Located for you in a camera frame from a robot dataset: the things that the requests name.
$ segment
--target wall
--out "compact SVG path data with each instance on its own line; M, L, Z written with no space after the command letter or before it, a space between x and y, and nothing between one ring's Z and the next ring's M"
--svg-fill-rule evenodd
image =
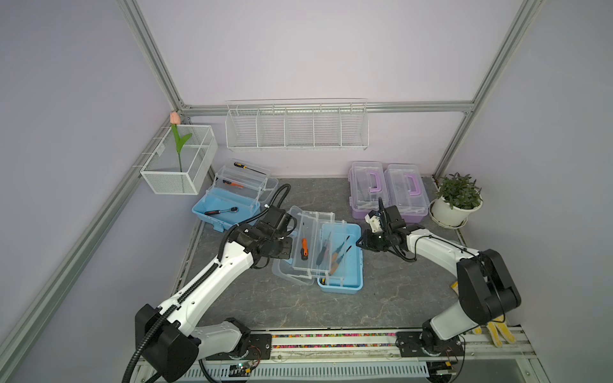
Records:
M189 105L471 100L521 3L139 1Z
M134 314L170 295L196 199L156 195L141 181L12 383L119 382L134 352Z
M0 2L0 39L2 341L169 105L114 0ZM134 313L177 275L194 200L141 183L14 382L120 380Z
M609 381L613 4L545 3L450 166L485 205L470 245L504 256L552 382Z
M236 151L227 148L225 117L193 117L194 124L208 124L219 143L213 168L230 158L270 169L278 177L341 176L354 161L379 161L384 165L416 164L432 174L462 120L461 112L371 113L370 146L366 150Z

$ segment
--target screwdriver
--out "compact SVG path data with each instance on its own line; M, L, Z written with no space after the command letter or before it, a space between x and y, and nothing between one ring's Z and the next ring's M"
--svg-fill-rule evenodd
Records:
M238 187L240 187L240 188L242 188L242 187L243 187L243 185L239 185L239 184L234 183L234 182L232 182L232 181L228 181L228 180L222 180L222 181L223 181L223 183L224 183L224 184L226 184L226 185L230 185L230 186L238 186Z
M319 255L317 256L317 262L315 262L317 266L319 266L321 262L324 261L324 256L326 255L326 252L328 250L328 241L330 240L331 235L332 235L332 232L328 234L328 239L326 239L326 242L324 242L324 246L321 248L321 251L319 252Z
M337 249L336 249L336 250L334 250L334 253L333 253L333 256L332 256L332 257L333 257L332 262L334 262L334 259L335 259L335 258L337 257L337 255L338 255L338 252L339 252L339 251L341 251L341 250L343 249L343 246L345 245L345 243L347 242L347 240L349 239L349 237L351 237L351 236L350 236L350 235L348 235L348 236L347 236L347 238L345 238L345 241L343 241L343 243L341 243L341 245L340 245L339 247L337 247Z
M302 232L304 233L304 226L305 223L302 223ZM302 249L300 250L300 259L302 260L307 260L308 259L308 246L307 246L307 239L306 238L302 238Z
M334 274L338 268L338 266L341 264L341 262L343 261L343 257L345 256L345 254L347 254L349 252L349 249L352 248L353 245L351 245L350 247L347 248L347 250L345 250L345 252L343 253L343 255L335 262L334 261L334 257L332 259L332 262L334 262L334 264L332 265L332 267L330 267L330 275Z
M258 170L255 170L255 169L249 168L249 167L247 167L247 166L245 166L245 165L241 164L240 162L234 162L234 166L236 166L236 167L241 167L241 168L243 168L243 169L253 170L254 172L257 172L257 173L260 173L260 174L264 174L264 175L266 175L266 173L262 173L262 172L260 172L260 171L258 171Z
M236 213L238 211L238 208L236 206L234 206L233 208L226 209L226 210L209 210L209 211L205 211L204 215L206 215L206 216L214 216L215 214L221 214L221 213L225 213L227 211L230 211L232 213Z

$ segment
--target potted plant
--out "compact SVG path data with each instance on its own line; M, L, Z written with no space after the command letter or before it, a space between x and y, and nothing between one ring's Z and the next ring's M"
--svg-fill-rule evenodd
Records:
M432 216L442 226L459 227L483 204L481 188L475 186L476 180L471 181L470 174L450 174L441 180L441 187L436 192L438 199L432 205Z

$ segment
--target green leaf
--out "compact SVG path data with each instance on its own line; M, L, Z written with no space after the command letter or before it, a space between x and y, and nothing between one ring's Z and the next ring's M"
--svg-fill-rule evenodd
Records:
M179 141L177 141L177 153L181 153L181 149L183 149L183 145L191 138L191 133L187 133Z
M177 129L177 125L170 124L170 128L172 129L172 133L175 136L175 143L178 143L179 139L181 139L181 136L179 136L179 130Z
M459 173L450 174L441 178L440 188L436 196L443 198L451 205L451 208L473 209L482 201L481 188L475 186L476 180L471 181L470 174L465 176Z

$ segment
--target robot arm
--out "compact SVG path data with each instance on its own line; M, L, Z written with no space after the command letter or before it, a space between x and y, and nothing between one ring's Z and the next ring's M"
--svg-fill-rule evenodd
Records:
M262 257L289 258L292 240L287 235L296 219L275 206L262 215L255 226L233 227L224 237L223 252L175 295L156 309L145 305L138 311L136 358L128 364L124 381L129 381L132 361L141 354L167 382L180 378L197 359L219 352L246 355L250 330L236 319L206 327L197 323L230 283ZM294 227L288 230L291 221Z
M420 346L438 355L457 336L506 314L521 304L521 298L499 253L459 246L417 225L407 225L397 207L383 207L366 217L358 246L371 251L389 251L407 261L404 251L419 254L458 279L459 300L422 326Z

